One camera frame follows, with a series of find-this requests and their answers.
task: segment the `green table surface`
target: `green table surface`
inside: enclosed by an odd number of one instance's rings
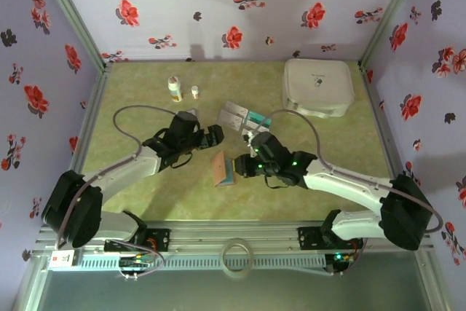
[[[324,158],[334,165],[370,176],[388,177],[382,145],[368,96],[355,62],[352,73],[355,102],[343,117],[310,117],[320,134]],[[84,172],[104,168],[135,150],[135,142],[118,133],[114,112],[131,104],[149,104],[171,111],[196,108],[201,127],[216,123],[226,101],[267,115],[282,108],[282,78],[285,62],[177,62],[115,63],[104,92],[90,142]],[[172,102],[167,78],[178,76],[186,93],[183,101]],[[200,99],[191,96],[192,85]],[[122,112],[123,130],[146,140],[168,127],[172,116],[147,109]],[[315,139],[300,118],[278,114],[271,132],[290,151],[315,153]],[[234,186],[215,188],[210,161],[220,150],[235,158],[248,153],[240,133],[224,127],[224,142],[195,151],[191,162],[179,169],[166,169],[129,185],[114,195],[104,210],[130,210],[145,220],[263,219],[321,220],[333,209],[361,210],[362,207],[334,194],[298,187],[269,189],[262,177],[236,176]]]

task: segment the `floral wallpaper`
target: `floral wallpaper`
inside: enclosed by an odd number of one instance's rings
[[[390,0],[72,1],[102,58],[116,62],[359,60]]]
[[[0,7],[0,310],[11,310],[98,71],[55,0]]]
[[[403,172],[445,221],[435,252],[456,308],[466,305],[466,7],[404,0],[369,59]]]

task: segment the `tape roll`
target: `tape roll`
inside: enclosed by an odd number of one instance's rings
[[[248,264],[246,265],[244,269],[230,269],[227,267],[226,262],[225,262],[226,253],[233,247],[240,247],[244,249],[245,252],[248,254]],[[223,246],[223,248],[220,251],[220,265],[222,267],[222,270],[229,277],[232,277],[235,279],[246,277],[246,275],[248,275],[248,273],[253,269],[253,263],[254,263],[253,249],[250,247],[248,242],[240,238],[234,238],[232,240],[229,240],[228,242],[226,242],[226,244]]]

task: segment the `robotic arm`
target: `robotic arm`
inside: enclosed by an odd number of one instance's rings
[[[42,220],[55,232],[60,231],[66,212],[79,189],[91,179],[65,223],[63,238],[73,248],[78,248],[91,239],[132,240],[138,242],[145,224],[129,212],[102,212],[102,204],[125,187],[161,172],[165,168],[179,168],[192,157],[195,149],[217,146],[224,139],[220,126],[211,125],[205,132],[200,129],[197,118],[189,112],[178,112],[169,128],[158,131],[154,137],[142,143],[141,151],[125,157],[106,168],[78,174],[69,170],[62,174],[42,213]],[[188,154],[187,161],[177,165],[180,156]]]
[[[395,180],[372,178],[326,167],[313,154],[289,152],[268,132],[252,136],[248,142],[257,156],[243,154],[236,158],[235,171],[241,176],[264,176],[268,187],[268,178],[274,176],[286,186],[330,192],[368,209],[356,213],[331,211],[320,228],[329,245],[359,237],[380,237],[406,250],[415,251],[419,247],[433,213],[411,178],[403,175]],[[411,198],[402,197],[399,192]]]

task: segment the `small white bottle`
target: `small white bottle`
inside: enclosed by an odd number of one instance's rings
[[[191,94],[195,100],[199,98],[199,88],[196,85],[191,88]]]
[[[172,100],[175,102],[180,102],[183,100],[183,93],[181,92],[181,83],[180,79],[176,76],[171,76],[168,78],[168,90]]]

